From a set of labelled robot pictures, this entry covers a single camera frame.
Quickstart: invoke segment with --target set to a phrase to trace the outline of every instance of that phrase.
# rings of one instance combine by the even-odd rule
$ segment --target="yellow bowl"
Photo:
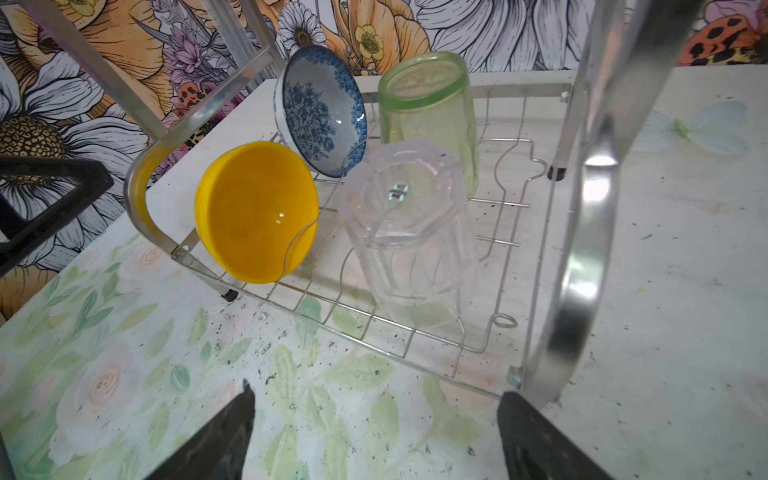
[[[245,144],[205,171],[194,203],[197,233],[211,256],[232,276],[272,283],[283,272],[293,238],[317,218],[312,174],[288,147],[270,141]],[[288,252],[286,275],[304,260],[317,223]]]

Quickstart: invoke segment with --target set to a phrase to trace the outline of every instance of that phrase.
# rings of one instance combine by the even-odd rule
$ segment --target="clear glass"
[[[382,142],[421,138],[456,154],[467,198],[478,187],[475,105],[466,63],[458,55],[420,55],[392,69],[379,84]]]
[[[421,326],[466,312],[478,261],[456,156],[429,141],[383,145],[349,172],[339,211],[393,320]]]

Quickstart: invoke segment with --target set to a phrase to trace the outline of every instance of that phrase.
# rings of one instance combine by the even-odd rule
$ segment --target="blue and white bowl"
[[[310,45],[293,54],[274,100],[280,135],[309,166],[343,177],[360,162],[368,134],[366,109],[352,73],[329,49]]]

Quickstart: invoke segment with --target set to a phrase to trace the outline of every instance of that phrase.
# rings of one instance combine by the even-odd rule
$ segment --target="wallpaper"
[[[237,68],[201,0],[40,1],[55,2],[166,126]],[[594,0],[254,1],[284,56],[325,45],[356,75],[385,74],[438,50],[462,55],[473,72],[576,68],[594,6]],[[709,3],[680,64],[764,62],[764,3]],[[245,25],[239,0],[232,6]],[[246,94],[169,156],[154,179]],[[124,176],[148,140],[14,0],[0,2],[0,154],[98,159],[114,178],[109,192],[0,280],[0,323],[123,212]],[[61,180],[0,178],[0,194],[28,220],[70,188]]]

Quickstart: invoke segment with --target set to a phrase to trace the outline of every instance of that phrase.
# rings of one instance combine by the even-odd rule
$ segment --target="black rubber foot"
[[[547,178],[549,180],[552,180],[552,171],[554,170],[553,167],[549,167],[549,172],[547,172]],[[558,168],[558,177],[555,179],[555,181],[560,181],[565,178],[565,169],[564,168]]]
[[[237,298],[237,290],[230,289],[230,291],[222,295],[221,298],[225,299],[227,302],[234,302]]]

